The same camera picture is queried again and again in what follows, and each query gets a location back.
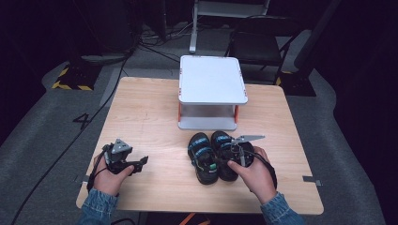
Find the blue denim jacket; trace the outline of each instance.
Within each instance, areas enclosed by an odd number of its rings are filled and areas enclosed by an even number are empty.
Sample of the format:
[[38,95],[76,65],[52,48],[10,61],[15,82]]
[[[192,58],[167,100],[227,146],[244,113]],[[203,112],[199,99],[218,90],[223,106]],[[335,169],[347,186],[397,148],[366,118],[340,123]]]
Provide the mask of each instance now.
[[[111,224],[111,215],[116,207],[117,197],[92,188],[84,201],[83,214],[77,224]],[[302,217],[289,207],[279,192],[271,201],[261,205],[261,211],[267,224],[304,224]]]

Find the gray floor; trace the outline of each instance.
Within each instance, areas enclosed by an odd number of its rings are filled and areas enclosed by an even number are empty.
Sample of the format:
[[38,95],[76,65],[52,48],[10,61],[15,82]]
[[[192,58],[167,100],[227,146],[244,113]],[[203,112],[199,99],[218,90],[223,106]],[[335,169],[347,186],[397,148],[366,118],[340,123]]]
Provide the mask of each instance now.
[[[198,55],[223,55],[229,30],[199,33]],[[293,61],[310,31],[294,42],[283,70],[294,71]],[[189,54],[190,37],[155,47],[178,60]],[[55,160],[74,140],[81,124],[72,120],[83,113],[93,116],[112,91],[121,63],[104,67],[94,91],[52,89],[67,62],[42,80],[47,93],[29,111],[0,148],[0,224],[10,224],[23,200]],[[162,55],[137,50],[124,67],[123,76],[178,79],[179,63]],[[375,190],[355,159],[333,118],[335,95],[316,72],[310,76],[317,97],[286,97],[298,134],[313,171],[325,211],[304,216],[307,224],[384,224]],[[20,213],[17,224],[73,224],[80,215],[76,197],[80,181],[97,144],[109,107],[104,107],[40,183]],[[138,212],[117,211],[114,219],[133,218]]]

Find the chair seat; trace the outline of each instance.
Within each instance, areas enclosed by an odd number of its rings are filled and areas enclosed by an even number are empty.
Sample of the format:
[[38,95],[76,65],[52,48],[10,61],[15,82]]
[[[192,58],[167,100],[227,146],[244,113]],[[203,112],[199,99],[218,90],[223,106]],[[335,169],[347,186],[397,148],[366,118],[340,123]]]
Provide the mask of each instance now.
[[276,38],[265,35],[236,33],[231,55],[242,64],[277,67],[283,61]]

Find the shoe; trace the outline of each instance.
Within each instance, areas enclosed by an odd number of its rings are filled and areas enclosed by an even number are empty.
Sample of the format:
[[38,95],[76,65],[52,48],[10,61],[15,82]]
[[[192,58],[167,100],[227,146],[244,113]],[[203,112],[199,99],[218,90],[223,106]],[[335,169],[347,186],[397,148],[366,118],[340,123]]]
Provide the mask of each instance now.
[[[234,172],[227,164],[229,160],[234,160],[240,165],[239,147],[243,150],[254,152],[254,148],[250,142],[242,142],[237,145],[231,144],[232,137],[227,133],[217,130],[211,135],[211,146],[216,153],[218,174],[221,180],[235,181],[237,173]],[[253,163],[253,156],[245,154],[245,166],[248,167]]]
[[203,132],[193,135],[188,144],[188,155],[190,156],[196,177],[203,185],[211,185],[219,178],[214,151],[210,140]]

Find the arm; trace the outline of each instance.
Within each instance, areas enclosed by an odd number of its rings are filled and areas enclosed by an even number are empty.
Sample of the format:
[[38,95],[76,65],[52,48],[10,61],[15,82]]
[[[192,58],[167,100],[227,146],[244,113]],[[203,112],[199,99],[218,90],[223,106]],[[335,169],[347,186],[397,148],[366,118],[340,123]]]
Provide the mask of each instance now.
[[[254,152],[269,162],[264,149],[255,146]],[[283,194],[276,191],[267,167],[259,159],[255,158],[248,168],[232,160],[228,161],[228,166],[239,174],[249,190],[255,194],[261,203],[261,211],[267,224],[304,224],[302,217],[289,207]]]
[[84,201],[83,212],[77,224],[111,224],[111,215],[117,207],[120,186],[134,167],[129,166],[119,174],[113,174],[105,168],[105,159],[102,157],[96,171],[94,186]]

